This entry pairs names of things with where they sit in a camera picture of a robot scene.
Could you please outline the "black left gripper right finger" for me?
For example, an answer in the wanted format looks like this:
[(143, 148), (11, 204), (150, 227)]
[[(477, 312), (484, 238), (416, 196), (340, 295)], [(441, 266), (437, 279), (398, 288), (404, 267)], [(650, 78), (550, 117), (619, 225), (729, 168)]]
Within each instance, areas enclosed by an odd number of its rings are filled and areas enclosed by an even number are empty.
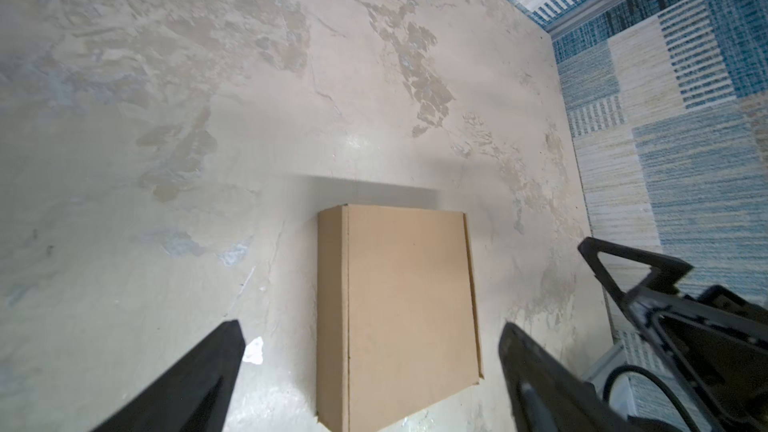
[(517, 325), (504, 325), (499, 360), (518, 431), (636, 431)]

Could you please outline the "brown cardboard box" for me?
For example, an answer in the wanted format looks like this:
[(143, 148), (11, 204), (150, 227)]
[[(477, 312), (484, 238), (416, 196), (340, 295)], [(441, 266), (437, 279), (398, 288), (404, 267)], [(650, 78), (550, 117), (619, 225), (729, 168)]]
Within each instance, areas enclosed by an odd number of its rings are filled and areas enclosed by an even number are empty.
[(483, 378), (462, 212), (344, 204), (317, 216), (316, 412), (378, 431)]

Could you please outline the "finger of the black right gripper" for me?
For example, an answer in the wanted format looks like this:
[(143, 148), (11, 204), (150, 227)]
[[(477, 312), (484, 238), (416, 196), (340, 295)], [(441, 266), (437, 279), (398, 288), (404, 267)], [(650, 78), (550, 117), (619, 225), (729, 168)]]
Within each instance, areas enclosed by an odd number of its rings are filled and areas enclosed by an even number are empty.
[(623, 313), (714, 431), (767, 429), (767, 309), (715, 285), (699, 297), (637, 287)]
[(602, 287), (609, 312), (689, 312), (695, 307), (678, 288), (693, 270), (682, 259), (595, 237), (583, 239), (578, 252)]

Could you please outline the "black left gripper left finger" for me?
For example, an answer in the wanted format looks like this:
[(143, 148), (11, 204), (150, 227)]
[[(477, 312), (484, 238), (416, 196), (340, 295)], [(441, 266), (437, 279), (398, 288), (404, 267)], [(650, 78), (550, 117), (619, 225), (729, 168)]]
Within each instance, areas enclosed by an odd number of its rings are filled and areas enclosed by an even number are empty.
[(221, 431), (245, 341), (237, 320), (225, 321), (97, 431)]

